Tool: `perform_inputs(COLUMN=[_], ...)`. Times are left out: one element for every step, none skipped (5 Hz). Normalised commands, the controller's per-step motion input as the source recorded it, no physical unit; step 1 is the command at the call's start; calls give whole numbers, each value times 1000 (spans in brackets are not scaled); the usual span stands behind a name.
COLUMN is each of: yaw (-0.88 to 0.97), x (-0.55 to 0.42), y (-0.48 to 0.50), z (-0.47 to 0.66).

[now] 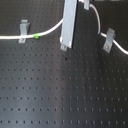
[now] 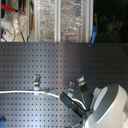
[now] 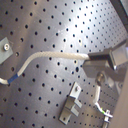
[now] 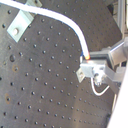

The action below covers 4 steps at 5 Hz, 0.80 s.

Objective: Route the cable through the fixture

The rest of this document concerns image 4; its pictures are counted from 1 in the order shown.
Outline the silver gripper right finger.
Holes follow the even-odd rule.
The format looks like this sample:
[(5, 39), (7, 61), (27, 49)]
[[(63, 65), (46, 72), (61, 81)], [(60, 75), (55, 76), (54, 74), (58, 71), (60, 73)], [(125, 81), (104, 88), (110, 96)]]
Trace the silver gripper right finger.
[(111, 47), (90, 53), (90, 59), (84, 60), (81, 67), (94, 67), (107, 65), (114, 68), (117, 64), (128, 60), (128, 37), (121, 39)]

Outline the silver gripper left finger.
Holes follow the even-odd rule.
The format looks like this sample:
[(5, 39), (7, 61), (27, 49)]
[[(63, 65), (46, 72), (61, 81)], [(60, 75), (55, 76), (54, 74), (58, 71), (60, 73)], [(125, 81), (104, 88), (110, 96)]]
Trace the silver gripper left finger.
[(92, 90), (95, 94), (97, 94), (95, 87), (102, 84), (107, 85), (102, 94), (108, 89), (111, 89), (115, 94), (119, 92), (126, 71), (125, 67), (118, 67), (116, 71), (113, 71), (105, 64), (81, 63), (80, 67), (84, 75), (91, 79)]

